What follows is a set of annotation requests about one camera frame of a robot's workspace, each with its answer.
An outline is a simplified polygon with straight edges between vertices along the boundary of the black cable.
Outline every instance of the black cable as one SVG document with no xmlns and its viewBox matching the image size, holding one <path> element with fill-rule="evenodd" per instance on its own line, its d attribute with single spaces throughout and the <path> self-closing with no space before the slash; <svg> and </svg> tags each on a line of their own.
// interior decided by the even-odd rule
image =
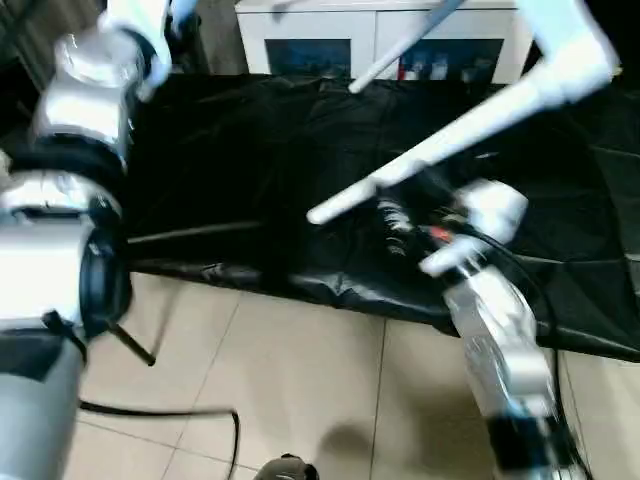
<svg viewBox="0 0 640 480">
<path fill-rule="evenodd" d="M 193 410 L 136 410 L 132 408 L 113 407 L 111 405 L 101 405 L 99 403 L 80 400 L 81 410 L 98 415 L 108 415 L 116 417 L 134 418 L 172 418 L 172 417 L 222 417 L 231 416 L 234 425 L 233 454 L 231 455 L 231 465 L 225 477 L 231 480 L 238 461 L 238 450 L 240 445 L 240 416 L 233 408 L 205 408 Z"/>
<path fill-rule="evenodd" d="M 65 325 L 58 312 L 51 311 L 46 313 L 42 322 L 55 335 L 66 338 L 80 351 L 82 359 L 87 364 L 87 347 L 80 338 L 74 333 L 73 329 Z M 233 435 L 233 453 L 231 455 L 231 464 L 226 479 L 231 480 L 233 472 L 238 461 L 238 450 L 240 446 L 240 416 L 233 408 L 205 408 L 205 409 L 189 409 L 189 410 L 137 410 L 133 408 L 114 407 L 111 405 L 102 405 L 99 403 L 87 402 L 80 400 L 79 408 L 85 412 L 95 413 L 98 415 L 108 415 L 115 417 L 133 417 L 133 418 L 172 418 L 172 417 L 222 417 L 229 415 L 233 419 L 234 435 Z"/>
<path fill-rule="evenodd" d="M 25 7 L 18 13 L 14 21 L 9 25 L 4 36 L 0 39 L 0 58 L 2 58 L 6 50 L 15 43 L 22 30 L 25 28 L 27 21 L 36 13 L 38 8 L 45 2 L 45 0 L 31 0 Z"/>
<path fill-rule="evenodd" d="M 486 235 L 475 228 L 473 228 L 469 224 L 460 223 L 457 219 L 451 223 L 447 223 L 447 227 L 451 227 L 457 233 L 462 233 L 463 235 L 468 235 L 470 237 L 475 237 L 478 240 L 483 241 L 487 245 L 494 248 L 499 254 L 502 255 L 504 259 L 506 259 L 511 265 L 516 267 L 518 271 L 522 274 L 524 279 L 533 287 L 536 291 L 536 294 L 539 298 L 542 299 L 545 309 L 547 310 L 547 315 L 549 317 L 549 334 L 550 337 L 558 340 L 560 336 L 560 324 L 558 321 L 558 316 L 556 315 L 555 309 L 551 303 L 549 295 L 542 288 L 540 283 L 527 271 L 524 267 L 520 259 L 508 248 L 502 245 L 500 242 L 495 240 L 494 238 Z M 574 459 L 577 462 L 580 469 L 584 472 L 587 480 L 594 480 L 593 474 L 589 469 L 589 466 L 586 464 L 582 455 L 578 450 L 578 447 L 571 436 L 571 427 L 569 426 L 569 420 L 567 419 L 567 414 L 564 409 L 564 403 L 562 400 L 562 385 L 561 385 L 561 377 L 560 377 L 560 351 L 557 346 L 552 347 L 553 352 L 553 361 L 552 361 L 552 369 L 553 369 L 553 394 L 555 397 L 556 403 L 556 411 L 558 414 L 558 420 L 563 429 L 565 429 L 565 441 L 569 447 L 569 451 Z"/>
</svg>

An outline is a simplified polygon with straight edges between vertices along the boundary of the black cloth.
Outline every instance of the black cloth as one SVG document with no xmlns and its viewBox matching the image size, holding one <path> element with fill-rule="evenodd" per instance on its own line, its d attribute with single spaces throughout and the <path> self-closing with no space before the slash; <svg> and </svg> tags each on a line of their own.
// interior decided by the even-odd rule
<svg viewBox="0 0 640 480">
<path fill-rule="evenodd" d="M 434 325 L 455 334 L 436 281 L 391 258 L 364 206 L 317 228 L 307 210 L 392 160 L 491 90 L 439 82 L 175 76 L 137 121 L 131 237 L 259 221 L 133 243 L 139 271 Z M 544 284 L 562 348 L 640 360 L 640 94 L 612 86 L 535 116 L 438 169 L 455 186 L 512 185 L 530 201 L 510 248 Z M 407 182 L 418 215 L 431 206 Z M 530 297 L 546 338 L 547 313 Z"/>
</svg>

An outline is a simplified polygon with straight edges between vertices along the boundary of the cabinet door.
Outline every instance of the cabinet door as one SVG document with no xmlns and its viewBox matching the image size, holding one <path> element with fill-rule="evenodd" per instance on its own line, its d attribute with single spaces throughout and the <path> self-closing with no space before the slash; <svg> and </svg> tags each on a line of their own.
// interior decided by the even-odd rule
<svg viewBox="0 0 640 480">
<path fill-rule="evenodd" d="M 374 60 L 375 12 L 241 13 L 251 73 L 357 77 Z"/>
<path fill-rule="evenodd" d="M 422 25 L 428 13 L 379 12 L 376 58 Z M 513 83 L 522 74 L 532 40 L 516 10 L 458 10 L 378 78 Z"/>
</svg>

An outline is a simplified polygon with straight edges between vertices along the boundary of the white cabinet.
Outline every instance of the white cabinet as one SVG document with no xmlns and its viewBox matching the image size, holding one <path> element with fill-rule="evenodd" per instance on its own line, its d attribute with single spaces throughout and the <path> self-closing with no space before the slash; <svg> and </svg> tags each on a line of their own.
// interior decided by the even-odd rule
<svg viewBox="0 0 640 480">
<path fill-rule="evenodd" d="M 240 0 L 249 70 L 357 77 L 436 0 Z M 532 35 L 513 0 L 468 0 L 379 75 L 512 83 Z"/>
<path fill-rule="evenodd" d="M 376 58 L 401 32 L 419 25 L 426 14 L 425 10 L 379 12 Z M 531 40 L 529 29 L 514 10 L 458 10 L 379 78 L 409 79 L 407 73 L 411 72 L 412 78 L 439 80 L 446 76 L 470 82 L 513 83 L 520 78 Z"/>
<path fill-rule="evenodd" d="M 251 73 L 357 77 L 374 60 L 376 12 L 238 15 Z"/>
</svg>

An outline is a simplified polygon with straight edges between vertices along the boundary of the tile floor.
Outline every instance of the tile floor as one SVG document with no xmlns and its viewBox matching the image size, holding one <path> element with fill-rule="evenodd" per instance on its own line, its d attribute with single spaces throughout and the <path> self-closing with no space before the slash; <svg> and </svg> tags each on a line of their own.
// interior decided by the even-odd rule
<svg viewBox="0 0 640 480">
<path fill-rule="evenodd" d="M 431 327 L 136 275 L 124 321 L 153 368 L 104 336 L 83 396 L 139 407 L 235 406 L 236 480 L 285 452 L 331 480 L 491 478 L 461 344 Z M 640 479 L 640 365 L 566 354 L 565 404 L 597 479 Z M 232 423 L 81 414 L 67 480 L 223 479 Z"/>
</svg>

